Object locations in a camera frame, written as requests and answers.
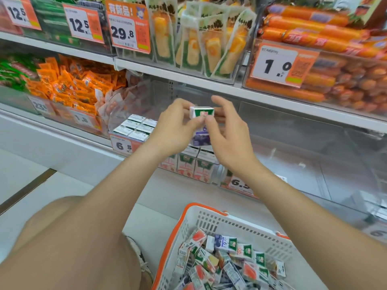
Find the white plastic basket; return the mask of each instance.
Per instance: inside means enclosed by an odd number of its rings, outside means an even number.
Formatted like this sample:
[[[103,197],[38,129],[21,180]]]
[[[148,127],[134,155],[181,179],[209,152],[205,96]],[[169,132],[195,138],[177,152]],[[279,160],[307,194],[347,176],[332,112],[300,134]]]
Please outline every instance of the white plastic basket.
[[[209,206],[190,203],[173,229],[162,253],[152,290],[172,290],[173,269],[180,245],[196,226],[207,234],[233,236],[255,250],[264,251],[285,262],[284,279],[297,290],[326,290],[327,287],[308,265],[291,240],[259,225],[244,221]]]

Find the number 29.8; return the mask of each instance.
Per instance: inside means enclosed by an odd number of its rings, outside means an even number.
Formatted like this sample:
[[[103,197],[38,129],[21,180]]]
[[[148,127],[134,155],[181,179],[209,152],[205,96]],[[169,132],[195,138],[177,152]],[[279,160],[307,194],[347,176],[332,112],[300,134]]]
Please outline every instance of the number 29.8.
[[[124,29],[122,29],[122,28],[117,29],[115,26],[111,26],[110,29],[111,29],[112,37],[119,38],[122,40],[126,39],[126,32]],[[128,38],[131,38],[131,37],[134,37],[134,33],[132,30],[129,30],[129,37]]]

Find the leg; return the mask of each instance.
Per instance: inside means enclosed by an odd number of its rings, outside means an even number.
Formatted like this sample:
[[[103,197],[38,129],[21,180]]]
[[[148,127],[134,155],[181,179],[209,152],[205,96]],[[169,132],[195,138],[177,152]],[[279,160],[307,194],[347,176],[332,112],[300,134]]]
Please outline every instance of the leg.
[[[35,213],[24,225],[10,255],[28,243],[81,199],[81,196],[61,198]],[[104,272],[101,273],[101,281],[97,290],[150,290],[151,286],[151,276],[146,272],[141,272],[136,252],[130,246],[127,238],[121,234]]]

